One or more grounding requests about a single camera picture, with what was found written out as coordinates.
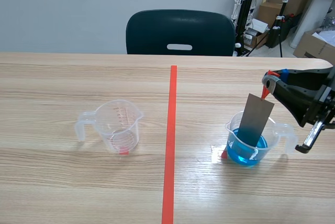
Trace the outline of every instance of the empty measuring cup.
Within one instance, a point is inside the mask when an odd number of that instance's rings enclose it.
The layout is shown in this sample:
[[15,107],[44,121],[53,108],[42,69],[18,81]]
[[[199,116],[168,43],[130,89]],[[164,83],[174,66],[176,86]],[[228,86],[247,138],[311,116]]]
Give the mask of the empty measuring cup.
[[286,139],[285,153],[292,152],[298,144],[298,137],[294,134],[292,126],[277,124],[269,118],[257,146],[247,145],[237,137],[242,116],[243,111],[235,114],[231,121],[226,124],[226,128],[229,131],[227,152],[229,157],[235,162],[249,166],[258,164],[282,138]]
[[82,113],[75,124],[75,132],[79,141],[84,141],[84,125],[93,125],[110,150],[126,153],[139,141],[138,120],[142,117],[133,103],[115,100],[101,105],[96,111]]

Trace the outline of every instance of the chair backrest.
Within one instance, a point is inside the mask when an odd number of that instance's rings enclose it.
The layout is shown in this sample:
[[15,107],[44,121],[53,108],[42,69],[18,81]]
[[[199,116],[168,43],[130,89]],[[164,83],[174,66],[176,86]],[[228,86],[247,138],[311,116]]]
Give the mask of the chair backrest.
[[[148,10],[136,13],[127,25],[128,54],[232,55],[235,27],[221,14],[195,10]],[[186,44],[191,50],[168,49]]]

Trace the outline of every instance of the red tape line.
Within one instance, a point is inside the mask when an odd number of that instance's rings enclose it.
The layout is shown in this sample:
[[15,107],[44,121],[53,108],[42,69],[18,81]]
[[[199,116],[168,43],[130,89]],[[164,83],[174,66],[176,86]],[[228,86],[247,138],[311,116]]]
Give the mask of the red tape line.
[[173,224],[174,160],[176,135],[177,66],[171,66],[169,109],[167,111],[162,224]]

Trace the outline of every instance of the floor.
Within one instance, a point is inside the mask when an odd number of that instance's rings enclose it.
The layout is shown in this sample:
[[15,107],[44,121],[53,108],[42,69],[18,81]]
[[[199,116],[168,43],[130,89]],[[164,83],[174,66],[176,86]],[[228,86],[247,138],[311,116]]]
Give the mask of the floor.
[[[293,55],[294,49],[288,45],[289,40],[290,38],[286,39],[282,43],[283,57],[284,58],[296,58],[296,56]],[[281,53],[280,53],[279,45],[277,45],[273,49],[270,49],[264,45],[258,50],[254,50],[250,54],[250,57],[280,58]]]

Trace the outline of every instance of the wood grain tabletop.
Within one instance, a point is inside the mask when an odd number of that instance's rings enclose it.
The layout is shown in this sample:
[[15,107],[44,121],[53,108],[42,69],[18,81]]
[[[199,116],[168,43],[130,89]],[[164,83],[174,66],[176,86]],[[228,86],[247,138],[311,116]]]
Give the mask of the wood grain tabletop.
[[[161,223],[171,65],[178,66],[174,223],[323,224],[335,220],[335,131],[309,154],[284,143],[255,167],[212,161],[225,124],[260,96],[268,70],[318,59],[0,53],[0,223]],[[125,99],[144,113],[129,155],[111,154],[80,113]],[[272,118],[302,129],[283,105]]]

